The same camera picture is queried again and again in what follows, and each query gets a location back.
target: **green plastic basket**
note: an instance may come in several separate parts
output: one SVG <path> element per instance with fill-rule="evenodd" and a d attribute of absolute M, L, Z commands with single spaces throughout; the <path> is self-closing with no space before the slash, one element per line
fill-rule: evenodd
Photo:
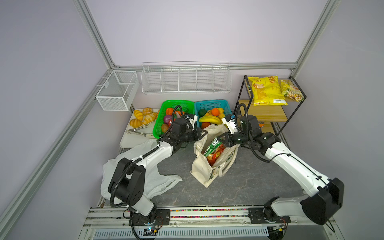
<path fill-rule="evenodd" d="M 166 115 L 167 108 L 175 108 L 177 105 L 180 105 L 183 109 L 183 112 L 195 114 L 195 103 L 192 101 L 186 100 L 167 100 L 161 104 L 159 115 L 155 126 L 153 127 L 153 136 L 155 138 L 160 138 L 160 135 L 163 134 L 161 131 L 161 125 L 164 124 L 163 118 Z"/>

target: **snack bag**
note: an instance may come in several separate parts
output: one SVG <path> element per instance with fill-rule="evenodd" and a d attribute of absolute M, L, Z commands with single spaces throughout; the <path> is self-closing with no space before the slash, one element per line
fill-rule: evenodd
<path fill-rule="evenodd" d="M 281 91 L 284 96 L 287 96 L 298 103 L 304 100 L 304 96 L 300 89 L 283 80 L 281 81 Z"/>
<path fill-rule="evenodd" d="M 258 78 L 248 77 L 252 84 L 253 104 L 256 105 L 288 105 L 277 81 L 277 76 Z"/>
<path fill-rule="evenodd" d="M 215 137 L 203 154 L 207 158 L 210 166 L 213 166 L 213 164 L 216 162 L 216 159 L 219 158 L 220 154 L 224 151 L 224 149 L 224 144 L 222 144 Z"/>

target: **white wall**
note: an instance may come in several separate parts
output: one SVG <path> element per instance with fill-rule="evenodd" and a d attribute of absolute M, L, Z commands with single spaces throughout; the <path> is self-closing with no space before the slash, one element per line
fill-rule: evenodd
<path fill-rule="evenodd" d="M 327 0 L 87 0 L 117 65 L 296 62 Z"/>
<path fill-rule="evenodd" d="M 0 214 L 106 66 L 71 0 L 0 3 Z"/>
<path fill-rule="evenodd" d="M 103 165 L 117 156 L 130 114 L 99 103 L 53 167 L 7 240 L 74 240 L 96 207 Z"/>
<path fill-rule="evenodd" d="M 345 184 L 346 240 L 380 239 L 384 214 L 384 2 L 342 1 L 297 80 L 308 99 L 286 133 L 294 152 Z"/>
<path fill-rule="evenodd" d="M 232 74 L 232 91 L 230 93 L 210 93 L 210 94 L 156 94 L 145 95 L 141 88 L 141 73 L 137 73 L 140 79 L 140 86 L 135 98 L 133 100 L 133 106 L 135 108 L 160 108 L 161 104 L 170 99 L 177 100 L 190 100 L 193 102 L 212 100 L 212 99 L 225 99 L 228 101 L 229 106 L 234 109 L 237 101 L 238 94 L 240 92 L 241 83 L 244 75 L 247 76 L 278 76 L 278 78 L 288 78 L 290 75 L 289 69 L 266 69 L 266 70 L 234 70 Z M 242 99 L 247 99 L 246 89 L 242 91 Z"/>

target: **metal tongs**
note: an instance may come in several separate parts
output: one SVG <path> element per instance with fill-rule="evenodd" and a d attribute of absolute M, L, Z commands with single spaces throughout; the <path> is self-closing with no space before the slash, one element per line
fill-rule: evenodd
<path fill-rule="evenodd" d="M 137 127 L 137 128 L 129 129 L 129 130 L 126 131 L 126 133 L 133 133 L 133 134 L 141 135 L 141 136 L 144 136 L 144 137 L 146 137 L 147 135 L 148 135 L 148 136 L 153 136 L 153 133 L 137 132 L 137 130 L 140 130 L 140 129 L 149 127 L 149 125 L 151 125 L 151 124 L 154 123 L 154 122 L 156 122 L 156 120 L 154 120 L 154 121 L 152 121 L 152 122 L 149 122 L 147 125 L 142 125 L 142 126 Z"/>

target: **blue plastic basket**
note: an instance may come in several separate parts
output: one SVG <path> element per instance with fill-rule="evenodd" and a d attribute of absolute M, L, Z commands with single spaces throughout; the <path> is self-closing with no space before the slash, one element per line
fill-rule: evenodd
<path fill-rule="evenodd" d="M 206 101 L 199 101 L 195 102 L 195 114 L 199 114 L 200 109 L 205 109 L 207 111 L 211 110 L 212 108 L 222 108 L 224 109 L 224 114 L 232 114 L 231 108 L 229 107 L 229 103 L 227 100 L 206 100 Z M 197 126 L 200 127 L 201 123 L 197 121 Z"/>

